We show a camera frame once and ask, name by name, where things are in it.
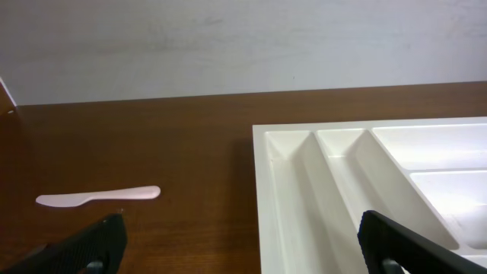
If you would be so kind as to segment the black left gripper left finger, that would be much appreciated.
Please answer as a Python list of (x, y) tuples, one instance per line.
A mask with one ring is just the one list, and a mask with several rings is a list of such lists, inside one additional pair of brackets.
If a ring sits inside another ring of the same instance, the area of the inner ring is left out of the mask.
[(110, 214), (1, 272), (116, 274), (126, 245), (123, 216)]

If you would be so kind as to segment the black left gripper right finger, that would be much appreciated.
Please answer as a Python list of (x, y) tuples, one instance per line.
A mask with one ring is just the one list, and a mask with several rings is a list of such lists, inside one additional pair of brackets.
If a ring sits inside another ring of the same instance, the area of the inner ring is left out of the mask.
[(374, 210), (363, 213), (358, 242), (369, 273), (486, 274), (485, 267)]

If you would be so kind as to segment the white cutlery tray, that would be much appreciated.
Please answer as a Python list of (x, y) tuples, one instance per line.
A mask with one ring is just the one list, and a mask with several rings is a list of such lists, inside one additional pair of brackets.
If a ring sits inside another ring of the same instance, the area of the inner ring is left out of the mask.
[(264, 273), (364, 273), (374, 210), (486, 264), (483, 117), (255, 125)]

